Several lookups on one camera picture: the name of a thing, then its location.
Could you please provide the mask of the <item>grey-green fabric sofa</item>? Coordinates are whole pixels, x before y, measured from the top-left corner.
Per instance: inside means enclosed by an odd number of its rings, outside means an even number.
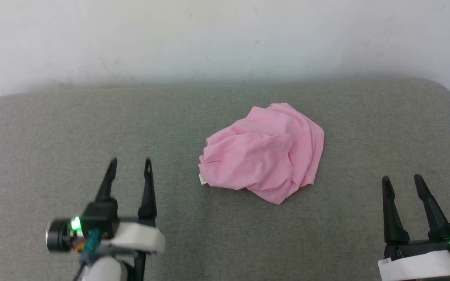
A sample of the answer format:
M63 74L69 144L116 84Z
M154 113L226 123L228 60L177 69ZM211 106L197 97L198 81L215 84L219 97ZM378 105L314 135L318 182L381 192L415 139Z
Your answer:
M280 206L200 185L206 138L272 103L323 128L315 184ZM166 251L148 257L147 281L378 281L383 176L411 239L429 229L415 174L450 220L450 91L409 78L0 97L0 281L73 279L77 255L49 253L46 228L83 211L114 157L123 216L152 160Z

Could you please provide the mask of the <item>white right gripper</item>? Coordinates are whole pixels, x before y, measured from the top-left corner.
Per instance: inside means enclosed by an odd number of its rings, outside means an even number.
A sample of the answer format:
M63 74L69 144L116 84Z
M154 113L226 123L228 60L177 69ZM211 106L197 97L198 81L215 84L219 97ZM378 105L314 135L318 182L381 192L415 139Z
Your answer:
M408 281L450 277L450 222L425 180L414 175L418 197L423 202L430 240L410 242L395 205L395 192L388 176L382 178L384 258L377 262L382 281Z

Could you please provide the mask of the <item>pink garment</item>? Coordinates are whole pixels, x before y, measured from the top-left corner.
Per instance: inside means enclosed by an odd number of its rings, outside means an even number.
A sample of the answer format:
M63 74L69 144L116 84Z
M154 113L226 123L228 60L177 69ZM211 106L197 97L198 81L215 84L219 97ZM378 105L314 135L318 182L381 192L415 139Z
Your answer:
M245 118L207 138L199 178L201 184L247 189L280 205L314 184L324 141L323 129L287 103L253 107Z

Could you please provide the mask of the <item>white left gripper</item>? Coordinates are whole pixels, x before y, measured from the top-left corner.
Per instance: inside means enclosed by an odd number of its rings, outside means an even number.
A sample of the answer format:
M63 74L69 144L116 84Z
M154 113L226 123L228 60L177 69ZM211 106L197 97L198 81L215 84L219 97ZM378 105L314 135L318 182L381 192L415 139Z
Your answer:
M95 202L111 198L111 186L116 178L118 159L113 158ZM150 158L146 158L143 170L145 185L138 210L139 221L121 222L116 234L111 239L102 241L102 281L145 281L145 263L148 255L163 254L166 238L156 228L157 201L155 183Z

